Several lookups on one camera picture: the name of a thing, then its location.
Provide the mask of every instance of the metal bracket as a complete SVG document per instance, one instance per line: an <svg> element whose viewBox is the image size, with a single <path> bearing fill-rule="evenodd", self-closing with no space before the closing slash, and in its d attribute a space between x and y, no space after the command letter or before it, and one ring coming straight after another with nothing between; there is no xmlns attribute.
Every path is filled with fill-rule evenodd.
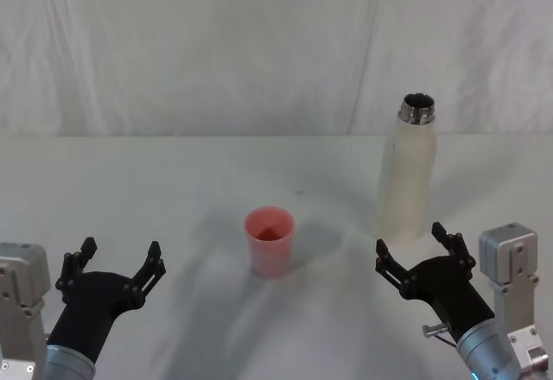
<svg viewBox="0 0 553 380"><path fill-rule="evenodd" d="M449 332L448 324L438 324L437 326L423 326L423 335L427 339L435 337L436 335Z"/></svg>
<svg viewBox="0 0 553 380"><path fill-rule="evenodd" d="M49 289L41 246L0 244L0 379L42 379L46 359L42 296Z"/></svg>
<svg viewBox="0 0 553 380"><path fill-rule="evenodd" d="M518 223L482 233L480 270L494 291L495 326L520 372L548 370L548 355L534 326L537 234Z"/></svg>

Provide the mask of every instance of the pink cup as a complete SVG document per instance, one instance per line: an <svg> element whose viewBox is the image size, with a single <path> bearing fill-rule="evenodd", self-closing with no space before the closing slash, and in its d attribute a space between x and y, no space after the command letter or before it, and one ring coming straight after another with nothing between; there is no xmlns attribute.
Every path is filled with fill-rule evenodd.
<svg viewBox="0 0 553 380"><path fill-rule="evenodd" d="M292 215L280 207L259 207L248 214L244 228L254 273L274 279L289 272L295 226Z"/></svg>

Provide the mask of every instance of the water bottle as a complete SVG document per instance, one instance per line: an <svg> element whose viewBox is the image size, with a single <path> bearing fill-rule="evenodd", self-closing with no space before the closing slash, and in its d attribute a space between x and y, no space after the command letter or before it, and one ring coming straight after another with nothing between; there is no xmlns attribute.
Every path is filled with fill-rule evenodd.
<svg viewBox="0 0 553 380"><path fill-rule="evenodd" d="M376 236L386 243L414 242L423 233L435 153L434 99L407 95L386 137L378 184Z"/></svg>

